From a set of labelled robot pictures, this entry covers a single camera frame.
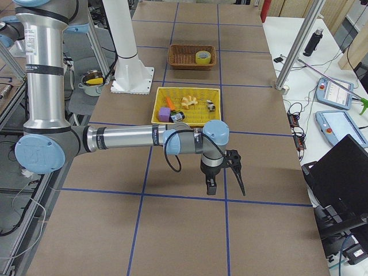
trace yellow plastic tray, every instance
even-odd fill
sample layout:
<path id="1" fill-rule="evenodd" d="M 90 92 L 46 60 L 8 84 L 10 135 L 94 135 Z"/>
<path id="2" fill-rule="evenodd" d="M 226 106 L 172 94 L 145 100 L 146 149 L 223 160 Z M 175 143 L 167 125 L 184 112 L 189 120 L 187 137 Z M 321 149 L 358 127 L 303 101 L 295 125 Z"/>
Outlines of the yellow plastic tray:
<path id="1" fill-rule="evenodd" d="M 184 96 L 196 97 L 198 104 L 190 105 L 189 110 L 182 108 L 181 102 Z M 156 101 L 151 122 L 153 124 L 171 124 L 159 121 L 159 110 L 166 107 L 166 96 L 169 96 L 176 107 L 176 111 L 182 111 L 185 115 L 185 122 L 191 127 L 202 127 L 210 120 L 221 119 L 221 97 L 220 89 L 195 88 L 195 87 L 158 87 Z M 207 100 L 211 100 L 216 110 L 208 112 Z"/>

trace blue cable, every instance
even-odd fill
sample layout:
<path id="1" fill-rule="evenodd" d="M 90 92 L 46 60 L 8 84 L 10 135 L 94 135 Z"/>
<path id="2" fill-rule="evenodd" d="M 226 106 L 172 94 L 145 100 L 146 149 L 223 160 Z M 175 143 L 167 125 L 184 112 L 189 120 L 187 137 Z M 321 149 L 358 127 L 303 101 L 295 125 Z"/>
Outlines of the blue cable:
<path id="1" fill-rule="evenodd" d="M 341 250 L 340 250 L 340 258 L 339 258 L 339 276 L 341 276 L 341 259 L 343 256 L 343 249 L 344 249 L 344 245 L 346 243 L 346 241 L 352 236 L 352 234 L 349 234 L 345 240 L 343 241 L 343 244 L 341 245 Z"/>

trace brown basket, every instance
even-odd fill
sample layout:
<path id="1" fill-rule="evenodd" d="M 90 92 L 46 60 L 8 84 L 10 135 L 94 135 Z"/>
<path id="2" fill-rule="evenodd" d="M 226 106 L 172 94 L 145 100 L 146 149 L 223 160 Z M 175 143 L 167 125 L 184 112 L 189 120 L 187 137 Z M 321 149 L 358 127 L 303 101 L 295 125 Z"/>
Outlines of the brown basket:
<path id="1" fill-rule="evenodd" d="M 197 64 L 196 53 L 208 51 L 211 54 L 209 64 Z M 168 50 L 168 63 L 177 70 L 211 70 L 216 64 L 216 51 L 214 46 L 200 45 L 170 45 Z"/>

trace black monitor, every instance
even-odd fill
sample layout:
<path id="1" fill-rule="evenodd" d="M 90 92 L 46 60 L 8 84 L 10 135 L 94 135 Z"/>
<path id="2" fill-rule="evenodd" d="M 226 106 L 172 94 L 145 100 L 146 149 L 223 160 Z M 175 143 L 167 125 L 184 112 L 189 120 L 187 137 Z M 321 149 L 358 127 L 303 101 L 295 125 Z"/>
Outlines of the black monitor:
<path id="1" fill-rule="evenodd" d="M 309 172 L 308 185 L 322 207 L 331 205 L 343 221 L 368 213 L 368 153 L 350 135 Z M 368 252 L 368 225 L 350 231 Z"/>

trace device screen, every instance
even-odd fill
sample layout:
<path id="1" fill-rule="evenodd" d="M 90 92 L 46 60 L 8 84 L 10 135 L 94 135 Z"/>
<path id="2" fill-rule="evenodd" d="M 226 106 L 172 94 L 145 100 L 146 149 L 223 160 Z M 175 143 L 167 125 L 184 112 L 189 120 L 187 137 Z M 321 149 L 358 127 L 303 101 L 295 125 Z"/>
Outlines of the device screen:
<path id="1" fill-rule="evenodd" d="M 338 80 L 335 80 L 335 81 L 338 84 L 342 85 L 343 87 L 345 87 L 347 89 L 350 88 L 349 83 L 340 82 Z M 341 105 L 346 105 L 348 97 L 349 97 L 348 92 L 341 89 L 339 86 L 335 85 L 334 83 L 328 82 L 327 89 L 326 89 L 326 94 L 324 96 L 325 99 L 327 99 L 331 102 L 336 102 L 336 103 L 341 104 Z"/>
<path id="2" fill-rule="evenodd" d="M 328 112 L 323 113 L 323 116 L 339 141 L 347 134 L 350 134 L 359 144 L 364 144 L 364 141 L 343 112 Z"/>

